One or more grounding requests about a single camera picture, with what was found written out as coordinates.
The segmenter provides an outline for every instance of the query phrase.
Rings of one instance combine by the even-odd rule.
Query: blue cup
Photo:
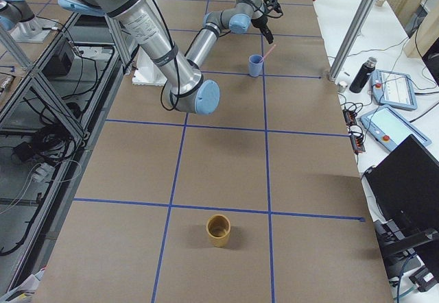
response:
[[[261,74],[263,62],[262,56],[260,55],[251,55],[248,58],[248,74],[252,77],[257,77]]]

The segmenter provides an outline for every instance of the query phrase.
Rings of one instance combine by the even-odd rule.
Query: white table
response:
[[[335,57],[337,51],[342,44],[344,36],[348,30],[349,25],[354,17],[354,14],[358,8],[361,0],[316,0],[314,3],[320,30],[324,39],[324,45],[328,56]],[[355,44],[350,54],[355,54],[360,51],[369,49],[386,49],[392,45],[399,44],[405,38],[407,34],[399,23],[398,19],[394,15],[392,9],[385,3],[383,7],[373,6],[364,26],[361,29],[361,34],[355,41]],[[393,69],[395,72],[408,73],[412,77],[413,81],[420,88],[434,87],[436,84],[429,81],[433,79],[429,71],[425,68],[423,61],[415,58],[407,58],[401,50],[403,45],[390,48],[387,51],[370,51],[359,54],[358,56],[348,57],[342,71],[335,82],[341,80],[351,83],[357,74],[360,66],[370,57],[374,56],[377,60],[377,69],[388,70]],[[431,90],[422,90],[420,93],[433,92],[439,90],[438,87]],[[355,94],[346,90],[343,94],[347,101],[361,102],[363,104],[370,103],[370,87],[367,84],[362,92]],[[418,115],[424,113],[426,109],[434,105],[439,99],[437,95],[425,95],[416,96],[418,102],[418,109],[415,111],[399,110],[407,120],[412,120]],[[369,112],[377,108],[377,103],[374,100],[369,106],[365,106],[359,115]],[[439,106],[434,108],[424,117],[413,122],[413,124],[424,134],[426,134],[432,141],[432,144],[427,149],[439,159],[439,128],[438,128]],[[376,142],[376,140],[367,134],[365,142],[366,153],[359,155],[358,170],[360,173],[364,172],[372,165],[378,165],[387,155],[388,151],[383,145]],[[370,213],[374,220],[383,219],[382,215],[377,212],[375,200],[372,198],[372,191],[367,182],[363,180],[363,187],[368,197],[368,203]],[[406,273],[401,283],[401,293],[410,288],[412,283],[408,280],[407,275],[412,274],[413,271]],[[401,302],[424,302],[424,303],[437,303],[439,302],[439,285],[436,285],[430,291],[426,293],[419,293],[417,291],[409,294],[405,298],[401,298]]]

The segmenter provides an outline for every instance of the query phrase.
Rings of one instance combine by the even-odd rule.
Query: black water bottle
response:
[[[361,66],[354,80],[352,81],[349,90],[352,93],[359,93],[368,82],[370,74],[375,70],[375,65],[377,63],[376,58],[369,58],[364,64]]]

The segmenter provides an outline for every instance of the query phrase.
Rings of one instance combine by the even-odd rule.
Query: gray robot arm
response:
[[[27,37],[35,36],[42,30],[26,0],[0,0],[0,25],[9,31],[16,24]]]
[[[120,21],[167,78],[163,97],[172,109],[210,114],[217,108],[220,89],[213,80],[204,81],[199,68],[223,29],[242,34],[252,19],[263,16],[261,0],[246,1],[237,2],[233,9],[208,14],[187,57],[172,42],[146,0],[58,0],[58,3],[73,12],[107,15]]]

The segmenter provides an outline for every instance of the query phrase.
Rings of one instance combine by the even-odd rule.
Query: sticker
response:
[[[142,14],[134,21],[124,23],[124,25],[139,44],[146,43],[148,39],[158,33],[157,26],[148,14]]]
[[[425,277],[424,277],[424,281],[425,282],[429,282],[431,279],[433,279],[434,277],[433,277],[433,275],[432,274],[427,274]]]

